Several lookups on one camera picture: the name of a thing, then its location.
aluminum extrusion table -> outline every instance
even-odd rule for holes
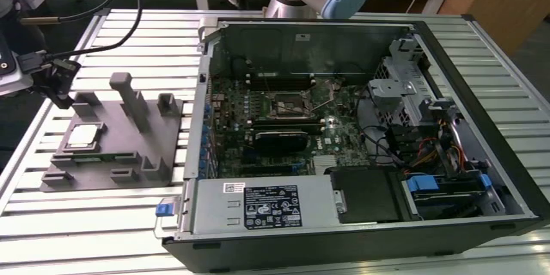
[[[114,10],[95,17],[79,48],[119,41],[137,16]],[[186,100],[173,183],[166,188],[42,193],[42,176],[70,126],[74,110],[47,100],[0,176],[2,274],[191,274],[154,233],[155,206],[182,193],[183,163],[199,66],[199,20],[205,16],[261,17],[261,12],[147,10],[127,44],[78,57],[83,68],[73,90],[110,90],[113,72],[134,76],[146,99],[174,92]],[[424,19],[477,94],[545,194],[550,194],[550,107],[476,22],[449,15],[361,14],[356,18]],[[445,93],[440,76],[434,77]],[[175,229],[177,217],[162,229]],[[246,274],[549,274],[550,231],[497,239],[464,254],[257,270]]]

floor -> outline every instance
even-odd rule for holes
[[[47,7],[37,15],[71,15],[98,6],[103,0],[49,0]],[[213,10],[233,10],[226,0],[209,0]],[[249,0],[249,9],[261,10],[269,0]],[[115,0],[113,8],[137,8],[137,0]],[[145,0],[147,9],[197,9],[195,0]],[[82,36],[90,20],[71,24],[46,26],[43,28],[51,52],[71,50]],[[544,96],[550,100],[550,75],[545,68],[550,68],[550,23],[541,23],[537,31],[528,39],[513,60],[525,75],[538,87]],[[15,97],[0,98],[0,171],[3,170],[11,153],[23,137],[37,111],[43,102],[37,93],[21,93]]]

motherboard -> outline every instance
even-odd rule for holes
[[[219,178],[372,164],[356,118],[361,87],[345,79],[219,78],[211,89]]]

blue latch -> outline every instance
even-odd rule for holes
[[[489,178],[489,175],[482,174],[480,178],[481,178],[481,182],[484,183],[485,189],[492,188],[493,182],[492,182],[492,179]]]
[[[432,175],[417,175],[406,180],[409,191],[416,192],[420,190],[438,190],[440,185],[436,181],[436,177]]]
[[[157,214],[158,217],[174,216],[174,203],[159,204],[157,206],[155,214]]]

warning label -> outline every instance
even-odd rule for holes
[[[245,227],[249,230],[302,227],[297,185],[245,188]]]

